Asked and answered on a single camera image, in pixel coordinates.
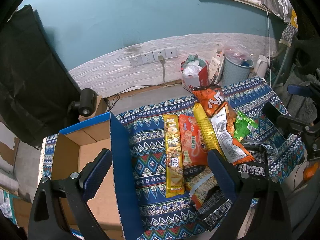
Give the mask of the green snack bag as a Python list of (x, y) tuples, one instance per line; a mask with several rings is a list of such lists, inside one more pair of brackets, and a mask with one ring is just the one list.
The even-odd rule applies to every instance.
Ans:
[(241, 142), (246, 136), (258, 128), (258, 124), (247, 115), (237, 110), (233, 137)]

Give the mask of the orange silver chip bag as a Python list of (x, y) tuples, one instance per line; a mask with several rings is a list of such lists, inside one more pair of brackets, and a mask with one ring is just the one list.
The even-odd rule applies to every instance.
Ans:
[(253, 155), (229, 133), (228, 113), (228, 105), (224, 102), (210, 119), (225, 159), (233, 165), (253, 161)]

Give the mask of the golden yellow biscuit pack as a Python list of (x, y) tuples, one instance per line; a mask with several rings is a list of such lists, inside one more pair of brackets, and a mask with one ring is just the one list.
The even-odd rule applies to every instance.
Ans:
[(216, 149), (223, 157), (223, 159), (225, 159), (222, 148), (220, 147), (217, 136), (214, 132), (213, 126), (210, 123), (202, 105), (199, 102), (196, 102), (194, 104), (193, 114), (202, 132), (208, 150)]

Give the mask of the long yellow snack pack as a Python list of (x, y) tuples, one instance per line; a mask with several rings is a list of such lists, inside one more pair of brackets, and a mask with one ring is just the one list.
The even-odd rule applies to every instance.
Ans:
[(184, 194), (183, 157), (178, 116), (163, 115), (165, 138), (166, 193), (170, 198)]

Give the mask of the black smartphone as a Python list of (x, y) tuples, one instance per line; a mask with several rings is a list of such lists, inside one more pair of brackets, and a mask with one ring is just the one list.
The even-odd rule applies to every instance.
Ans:
[(272, 103), (267, 102), (264, 107), (261, 109), (262, 113), (264, 114), (264, 116), (267, 117), (267, 119), (273, 124), (273, 126), (277, 129), (277, 131), (280, 133), (280, 135), (286, 139), (286, 137), (284, 137), (284, 133), (282, 131), (282, 129), (277, 125), (277, 118), (281, 115), (280, 111), (278, 111), (276, 109), (276, 107), (274, 107), (274, 105), (272, 105)]

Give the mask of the blue patterned tablecloth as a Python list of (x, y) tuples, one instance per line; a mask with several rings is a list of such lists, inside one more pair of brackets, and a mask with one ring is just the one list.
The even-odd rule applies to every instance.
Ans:
[[(258, 125), (247, 140), (266, 142), (278, 149), (268, 160), (271, 176), (280, 182), (290, 175), (306, 148), (291, 135), (284, 140), (261, 113), (272, 103), (282, 114), (287, 109), (260, 77), (222, 87), (224, 98)], [(184, 195), (165, 198), (165, 140), (163, 114), (193, 115), (195, 96), (170, 99), (113, 115), (103, 114), (65, 128), (43, 142), (39, 178), (65, 179), (80, 172), (103, 148), (112, 150), (111, 166), (88, 205), (110, 239), (180, 239), (205, 231)]]

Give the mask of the black white snack pack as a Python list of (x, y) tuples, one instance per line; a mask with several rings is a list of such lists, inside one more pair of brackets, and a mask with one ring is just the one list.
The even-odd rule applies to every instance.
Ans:
[(202, 224), (209, 231), (217, 227), (237, 199), (244, 184), (244, 175), (258, 181), (269, 179), (268, 160), (276, 156), (278, 150), (273, 145), (256, 141), (247, 141), (244, 147), (253, 155), (253, 161), (233, 165), (218, 157), (219, 165), (211, 170), (217, 181), (221, 182), (208, 192), (209, 196), (198, 211)]

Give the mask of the white electric kettle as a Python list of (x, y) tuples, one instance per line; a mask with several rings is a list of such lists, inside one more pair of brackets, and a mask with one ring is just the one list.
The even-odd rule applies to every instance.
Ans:
[(259, 55), (257, 63), (253, 69), (253, 73), (256, 74), (257, 76), (264, 78), (268, 65), (269, 65), (269, 59), (264, 56), (264, 55)]

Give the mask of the light blue waste bin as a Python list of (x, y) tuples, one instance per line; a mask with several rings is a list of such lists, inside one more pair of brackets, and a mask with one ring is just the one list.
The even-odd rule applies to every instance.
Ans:
[(223, 63), (221, 85), (226, 86), (244, 81), (248, 78), (253, 64), (253, 60), (247, 60), (243, 61), (242, 64), (236, 64), (232, 62), (228, 57), (225, 57)]

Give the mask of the blue cardboard box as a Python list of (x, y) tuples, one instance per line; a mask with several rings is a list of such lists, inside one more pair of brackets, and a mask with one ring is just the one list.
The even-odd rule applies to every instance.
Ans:
[(129, 133), (107, 112), (62, 129), (53, 151), (52, 180), (79, 176), (80, 196), (103, 231), (122, 239), (144, 232), (136, 196)]

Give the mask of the orange red snack bag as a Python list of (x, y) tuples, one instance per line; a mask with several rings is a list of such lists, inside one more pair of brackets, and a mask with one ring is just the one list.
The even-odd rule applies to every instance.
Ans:
[(178, 117), (182, 145), (183, 167), (207, 166), (208, 149), (196, 119), (181, 114)]

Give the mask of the white red paper box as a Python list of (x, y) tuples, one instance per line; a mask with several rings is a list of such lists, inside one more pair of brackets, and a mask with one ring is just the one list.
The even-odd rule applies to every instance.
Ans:
[(214, 46), (212, 59), (208, 66), (208, 80), (210, 84), (218, 84), (220, 82), (224, 59), (223, 45), (217, 43)]

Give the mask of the red white shopping bag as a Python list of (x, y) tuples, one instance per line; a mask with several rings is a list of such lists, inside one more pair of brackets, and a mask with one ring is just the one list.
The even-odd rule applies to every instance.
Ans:
[(181, 63), (182, 85), (191, 92), (196, 87), (209, 85), (208, 62), (197, 54), (189, 55)]

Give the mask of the black cloth backdrop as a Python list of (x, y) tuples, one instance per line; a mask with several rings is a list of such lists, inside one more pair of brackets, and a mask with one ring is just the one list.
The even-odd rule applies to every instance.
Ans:
[(71, 108), (79, 99), (32, 7), (24, 6), (1, 31), (1, 117), (7, 128), (40, 146), (43, 138), (79, 121)]

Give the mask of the white wall sockets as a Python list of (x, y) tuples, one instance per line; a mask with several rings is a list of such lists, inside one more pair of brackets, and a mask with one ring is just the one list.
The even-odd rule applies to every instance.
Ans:
[(131, 63), (131, 66), (136, 67), (143, 64), (157, 62), (159, 61), (159, 58), (171, 59), (177, 56), (178, 54), (176, 47), (169, 47), (131, 56), (129, 57), (129, 61)]

